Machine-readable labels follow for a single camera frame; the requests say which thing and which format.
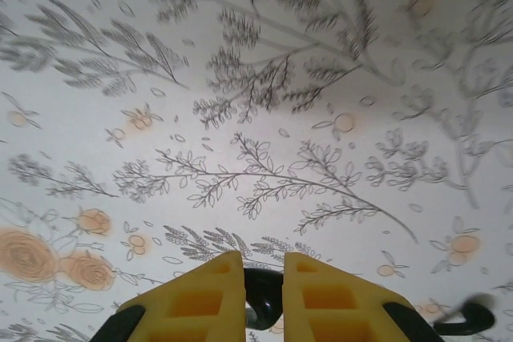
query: yellow plastic part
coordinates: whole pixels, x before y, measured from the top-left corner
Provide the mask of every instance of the yellow plastic part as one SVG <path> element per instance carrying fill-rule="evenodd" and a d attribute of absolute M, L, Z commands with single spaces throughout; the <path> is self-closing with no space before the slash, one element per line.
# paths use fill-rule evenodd
<path fill-rule="evenodd" d="M 244 269 L 229 251 L 124 303 L 146 308 L 128 342 L 245 341 Z"/>
<path fill-rule="evenodd" d="M 297 252 L 285 254 L 285 342 L 410 342 L 383 309 L 402 296 Z"/>

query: floral wallpaper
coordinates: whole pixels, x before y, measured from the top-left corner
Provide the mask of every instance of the floral wallpaper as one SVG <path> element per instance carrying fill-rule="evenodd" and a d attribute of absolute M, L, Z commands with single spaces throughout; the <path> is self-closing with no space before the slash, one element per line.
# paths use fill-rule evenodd
<path fill-rule="evenodd" d="M 0 339 L 235 249 L 513 340 L 512 61 L 513 0 L 0 0 Z"/>

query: botanical print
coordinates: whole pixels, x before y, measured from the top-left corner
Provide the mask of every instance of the botanical print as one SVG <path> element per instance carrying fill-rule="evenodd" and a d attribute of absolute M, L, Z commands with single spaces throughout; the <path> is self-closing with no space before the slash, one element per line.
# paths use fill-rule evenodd
<path fill-rule="evenodd" d="M 512 2 L 0 0 L 0 339 L 87 342 L 236 250 L 430 322 L 489 292 L 471 339 L 508 342 Z"/>

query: orange rose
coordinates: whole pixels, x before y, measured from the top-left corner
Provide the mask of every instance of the orange rose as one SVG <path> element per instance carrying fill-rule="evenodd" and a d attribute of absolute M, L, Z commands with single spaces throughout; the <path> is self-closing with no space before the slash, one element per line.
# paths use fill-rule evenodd
<path fill-rule="evenodd" d="M 26 282 L 46 282 L 57 272 L 54 251 L 39 238 L 21 231 L 0 235 L 0 268 Z"/>
<path fill-rule="evenodd" d="M 74 254 L 61 260 L 61 270 L 77 284 L 89 290 L 105 291 L 112 287 L 115 273 L 105 259 Z"/>
<path fill-rule="evenodd" d="M 111 227 L 111 220 L 107 214 L 95 208 L 82 211 L 78 223 L 85 232 L 99 235 L 105 235 Z"/>

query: wallpaper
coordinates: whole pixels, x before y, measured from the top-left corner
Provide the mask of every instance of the wallpaper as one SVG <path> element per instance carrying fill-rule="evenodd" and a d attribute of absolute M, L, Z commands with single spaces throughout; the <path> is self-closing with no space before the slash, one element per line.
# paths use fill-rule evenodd
<path fill-rule="evenodd" d="M 0 71 L 0 340 L 228 250 L 513 340 L 513 0 L 0 0 Z"/>

